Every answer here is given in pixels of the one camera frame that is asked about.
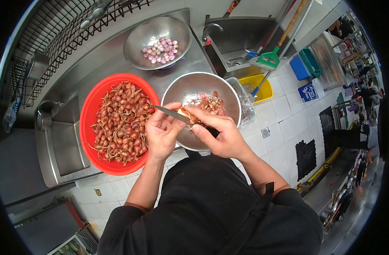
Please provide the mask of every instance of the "yellow bucket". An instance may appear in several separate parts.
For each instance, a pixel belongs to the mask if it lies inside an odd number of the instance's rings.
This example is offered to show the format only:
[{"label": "yellow bucket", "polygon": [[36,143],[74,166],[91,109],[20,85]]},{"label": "yellow bucket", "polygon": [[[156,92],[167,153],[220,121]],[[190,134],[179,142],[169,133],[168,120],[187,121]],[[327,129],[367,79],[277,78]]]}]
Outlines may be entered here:
[{"label": "yellow bucket", "polygon": [[[257,74],[250,77],[239,79],[239,82],[244,86],[250,86],[253,89],[257,88],[257,86],[260,84],[260,82],[264,79],[265,75],[263,74]],[[260,90],[256,94],[257,98],[255,99],[255,103],[267,100],[269,98],[272,98],[272,88],[271,84],[269,83],[268,79],[263,83]]]}]

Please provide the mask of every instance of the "fingernail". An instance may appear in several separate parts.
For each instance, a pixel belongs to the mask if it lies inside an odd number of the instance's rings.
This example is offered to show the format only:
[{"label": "fingernail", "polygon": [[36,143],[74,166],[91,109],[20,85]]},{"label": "fingernail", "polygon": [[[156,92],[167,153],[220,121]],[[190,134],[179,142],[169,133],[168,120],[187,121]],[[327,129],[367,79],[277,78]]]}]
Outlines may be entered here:
[{"label": "fingernail", "polygon": [[192,130],[193,130],[196,134],[200,131],[200,129],[198,128],[197,125],[192,126]]}]

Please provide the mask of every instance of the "knife handle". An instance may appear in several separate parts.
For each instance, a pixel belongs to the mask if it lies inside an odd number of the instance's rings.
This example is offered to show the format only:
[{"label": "knife handle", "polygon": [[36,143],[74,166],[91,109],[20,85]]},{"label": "knife handle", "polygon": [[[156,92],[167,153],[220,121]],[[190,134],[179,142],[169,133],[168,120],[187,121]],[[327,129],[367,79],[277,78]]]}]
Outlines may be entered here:
[{"label": "knife handle", "polygon": [[220,133],[217,129],[212,128],[210,126],[205,126],[205,128],[211,133],[211,135],[216,138],[218,134]]}]

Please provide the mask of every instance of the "red plastic basin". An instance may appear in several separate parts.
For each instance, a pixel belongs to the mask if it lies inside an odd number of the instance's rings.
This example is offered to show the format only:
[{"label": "red plastic basin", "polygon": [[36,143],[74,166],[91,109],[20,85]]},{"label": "red plastic basin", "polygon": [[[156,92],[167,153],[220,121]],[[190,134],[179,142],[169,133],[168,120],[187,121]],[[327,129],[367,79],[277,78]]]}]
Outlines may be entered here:
[{"label": "red plastic basin", "polygon": [[155,91],[144,79],[134,74],[114,74],[95,85],[85,99],[80,116],[80,140],[85,154],[96,168],[112,176],[125,176],[138,171],[145,165],[149,152],[146,152],[138,161],[128,162],[124,166],[123,164],[116,163],[114,160],[110,163],[104,160],[100,161],[98,159],[98,152],[86,143],[88,142],[91,146],[94,144],[96,134],[90,126],[97,121],[96,113],[100,109],[100,105],[102,105],[101,98],[104,97],[107,91],[112,90],[111,86],[116,86],[123,81],[130,81],[135,84],[136,87],[145,92],[154,105],[159,105],[159,99]]}]

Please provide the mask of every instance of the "white tile floor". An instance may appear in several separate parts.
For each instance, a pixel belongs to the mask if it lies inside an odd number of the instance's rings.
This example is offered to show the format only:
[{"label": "white tile floor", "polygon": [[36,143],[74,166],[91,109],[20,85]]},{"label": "white tile floor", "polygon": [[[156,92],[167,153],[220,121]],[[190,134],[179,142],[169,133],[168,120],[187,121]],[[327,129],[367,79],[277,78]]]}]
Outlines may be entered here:
[{"label": "white tile floor", "polygon": [[[326,92],[323,99],[302,102],[297,92],[298,88],[306,84],[306,81],[298,81],[288,63],[279,67],[270,77],[274,96],[256,105],[256,120],[240,132],[247,144],[264,161],[269,163],[292,186],[296,187],[301,181],[307,181],[325,162],[325,148],[323,145],[322,126],[319,113],[329,106],[336,104],[339,92],[342,92],[345,100],[344,89],[338,87]],[[349,125],[353,121],[353,114],[348,113]],[[261,130],[268,127],[270,136],[263,138]],[[317,167],[303,178],[298,179],[298,167],[296,165],[295,145],[304,140],[308,143],[315,140]],[[188,157],[184,150],[174,152],[167,160],[161,179],[166,172],[183,158]],[[233,159],[236,166],[246,175],[241,163]],[[77,187],[61,194],[64,197],[73,197],[80,217],[91,223],[95,236],[99,238],[105,228],[105,224],[111,211],[125,203],[128,194],[142,170],[127,176],[109,176],[101,174],[77,182]],[[101,196],[97,196],[95,190],[99,189]]]}]

